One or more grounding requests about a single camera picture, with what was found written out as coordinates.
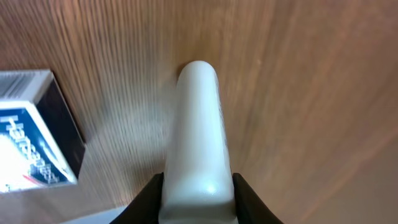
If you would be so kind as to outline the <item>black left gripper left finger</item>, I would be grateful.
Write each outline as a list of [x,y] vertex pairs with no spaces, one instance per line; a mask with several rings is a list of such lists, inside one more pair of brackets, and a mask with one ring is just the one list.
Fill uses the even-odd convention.
[[154,175],[110,224],[159,224],[164,173]]

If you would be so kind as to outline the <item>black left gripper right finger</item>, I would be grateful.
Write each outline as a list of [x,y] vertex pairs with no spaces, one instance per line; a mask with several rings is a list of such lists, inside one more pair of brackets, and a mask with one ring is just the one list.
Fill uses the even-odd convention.
[[283,224],[239,173],[233,174],[234,201],[239,224]]

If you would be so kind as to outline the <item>small hand sanitizer bottle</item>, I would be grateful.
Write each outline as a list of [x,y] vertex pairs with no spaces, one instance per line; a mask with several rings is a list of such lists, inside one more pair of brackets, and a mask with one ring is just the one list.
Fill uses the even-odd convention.
[[174,138],[167,152],[160,223],[237,223],[218,77],[205,61],[177,81]]

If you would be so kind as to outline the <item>white Hansaplast plaster box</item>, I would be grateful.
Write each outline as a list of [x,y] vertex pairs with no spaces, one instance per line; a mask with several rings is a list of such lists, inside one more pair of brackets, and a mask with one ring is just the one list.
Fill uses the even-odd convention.
[[85,139],[51,70],[1,72],[1,193],[78,182]]

